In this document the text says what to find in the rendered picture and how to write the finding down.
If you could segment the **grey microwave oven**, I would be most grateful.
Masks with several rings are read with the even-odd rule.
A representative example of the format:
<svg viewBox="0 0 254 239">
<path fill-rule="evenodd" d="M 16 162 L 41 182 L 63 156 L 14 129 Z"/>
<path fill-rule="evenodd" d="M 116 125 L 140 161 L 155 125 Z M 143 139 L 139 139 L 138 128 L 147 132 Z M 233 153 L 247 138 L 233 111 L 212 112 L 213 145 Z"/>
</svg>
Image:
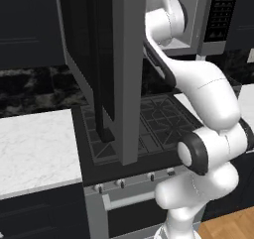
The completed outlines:
<svg viewBox="0 0 254 239">
<path fill-rule="evenodd" d="M 169 56 L 222 54 L 236 0 L 147 0 L 147 11 L 163 9 L 174 21 L 171 37 L 160 41 Z"/>
</svg>

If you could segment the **dark blue base cupboard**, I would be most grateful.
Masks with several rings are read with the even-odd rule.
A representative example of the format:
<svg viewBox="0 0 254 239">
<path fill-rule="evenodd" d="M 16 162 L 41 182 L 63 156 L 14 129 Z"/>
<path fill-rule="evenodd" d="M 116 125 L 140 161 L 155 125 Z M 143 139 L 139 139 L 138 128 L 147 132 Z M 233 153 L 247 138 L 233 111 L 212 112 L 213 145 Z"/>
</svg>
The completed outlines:
<svg viewBox="0 0 254 239">
<path fill-rule="evenodd" d="M 254 206 L 254 151 L 231 161 L 239 174 L 239 183 L 229 195 L 210 201 L 202 221 Z"/>
<path fill-rule="evenodd" d="M 0 200 L 0 239 L 90 239 L 82 185 Z"/>
</svg>

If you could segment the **black gas hob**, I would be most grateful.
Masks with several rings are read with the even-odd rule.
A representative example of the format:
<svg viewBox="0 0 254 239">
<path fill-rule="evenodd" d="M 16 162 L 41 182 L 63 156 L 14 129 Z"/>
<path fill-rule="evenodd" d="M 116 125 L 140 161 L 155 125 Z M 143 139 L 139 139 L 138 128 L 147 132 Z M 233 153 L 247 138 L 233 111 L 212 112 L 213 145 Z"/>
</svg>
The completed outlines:
<svg viewBox="0 0 254 239">
<path fill-rule="evenodd" d="M 201 123 L 170 93 L 141 100 L 138 161 L 123 166 L 110 143 L 100 141 L 88 105 L 71 109 L 85 186 L 179 166 L 177 142 Z"/>
</svg>

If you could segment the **dark blue wall cupboard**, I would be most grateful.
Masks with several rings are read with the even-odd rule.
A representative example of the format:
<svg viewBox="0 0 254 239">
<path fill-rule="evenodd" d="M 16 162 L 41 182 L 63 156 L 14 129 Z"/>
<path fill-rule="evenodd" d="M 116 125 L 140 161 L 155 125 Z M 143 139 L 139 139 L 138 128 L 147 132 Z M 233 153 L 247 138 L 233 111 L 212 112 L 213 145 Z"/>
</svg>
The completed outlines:
<svg viewBox="0 0 254 239">
<path fill-rule="evenodd" d="M 0 0 L 0 69 L 64 64 L 59 0 Z"/>
<path fill-rule="evenodd" d="M 236 0 L 225 49 L 254 48 L 254 0 Z"/>
</svg>

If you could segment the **dark grey microwave door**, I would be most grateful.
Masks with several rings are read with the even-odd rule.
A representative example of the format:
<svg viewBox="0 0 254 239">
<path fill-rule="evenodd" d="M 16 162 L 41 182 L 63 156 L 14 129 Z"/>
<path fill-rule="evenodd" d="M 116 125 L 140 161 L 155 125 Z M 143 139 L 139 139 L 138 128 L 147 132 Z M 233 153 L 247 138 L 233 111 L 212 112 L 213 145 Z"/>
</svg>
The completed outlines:
<svg viewBox="0 0 254 239">
<path fill-rule="evenodd" d="M 92 0 L 60 0 L 65 62 L 95 110 Z M 138 160 L 139 115 L 146 0 L 112 0 L 114 119 L 106 111 L 104 126 L 122 165 Z"/>
</svg>

